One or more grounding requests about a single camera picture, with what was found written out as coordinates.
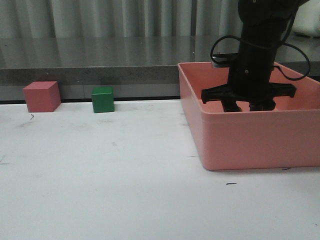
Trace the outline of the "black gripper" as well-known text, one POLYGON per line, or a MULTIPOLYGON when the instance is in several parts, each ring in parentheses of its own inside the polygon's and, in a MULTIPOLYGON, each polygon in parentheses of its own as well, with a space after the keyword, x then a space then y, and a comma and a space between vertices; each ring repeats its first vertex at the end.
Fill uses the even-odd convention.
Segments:
POLYGON ((242 112, 236 101, 249 102, 251 112, 273 111, 274 97, 294 97, 297 88, 290 83, 270 82, 275 68, 274 60, 250 60, 214 58, 215 65, 228 66, 227 83, 201 91, 201 100, 205 104, 221 101, 225 113, 242 112))

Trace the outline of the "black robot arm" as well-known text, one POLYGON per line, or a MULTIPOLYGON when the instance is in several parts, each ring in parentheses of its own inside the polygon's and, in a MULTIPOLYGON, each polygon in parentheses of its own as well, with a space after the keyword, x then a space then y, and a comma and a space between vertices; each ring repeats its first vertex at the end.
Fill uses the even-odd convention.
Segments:
POLYGON ((238 101, 248 102, 251 111, 272 111, 275 97, 294 97, 290 83, 270 82, 278 48, 296 46, 286 42, 297 11, 304 0, 240 0, 241 36, 225 35, 211 47, 215 65, 228 67, 227 83, 203 89, 204 104, 220 101, 225 112, 240 112, 238 101))

